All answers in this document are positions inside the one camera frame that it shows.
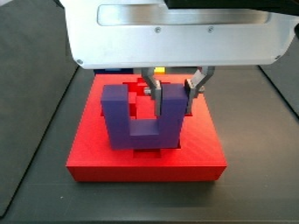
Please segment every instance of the red block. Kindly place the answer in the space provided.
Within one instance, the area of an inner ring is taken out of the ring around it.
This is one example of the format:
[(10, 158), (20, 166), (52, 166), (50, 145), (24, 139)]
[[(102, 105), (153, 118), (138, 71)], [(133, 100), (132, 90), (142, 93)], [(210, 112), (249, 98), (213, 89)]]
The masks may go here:
[[(178, 149), (110, 150), (98, 102), (101, 89), (105, 84), (136, 82), (138, 77), (96, 75), (66, 162), (73, 179), (85, 182), (216, 180), (226, 161), (202, 95), (193, 101), (192, 116), (184, 117)], [(186, 78), (188, 75), (165, 75), (158, 80), (182, 83)], [(153, 117), (149, 96), (137, 96), (134, 107), (137, 118)]]

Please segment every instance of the blue object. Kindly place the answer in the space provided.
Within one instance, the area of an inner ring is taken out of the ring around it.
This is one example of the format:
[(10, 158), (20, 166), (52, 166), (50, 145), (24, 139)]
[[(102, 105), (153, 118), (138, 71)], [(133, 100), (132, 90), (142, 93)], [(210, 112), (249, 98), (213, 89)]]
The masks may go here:
[(133, 74), (133, 68), (109, 68), (109, 69), (94, 69), (96, 74)]
[(186, 101), (181, 84), (162, 84), (161, 115), (130, 120), (126, 85), (105, 85), (100, 102), (112, 149), (177, 148)]

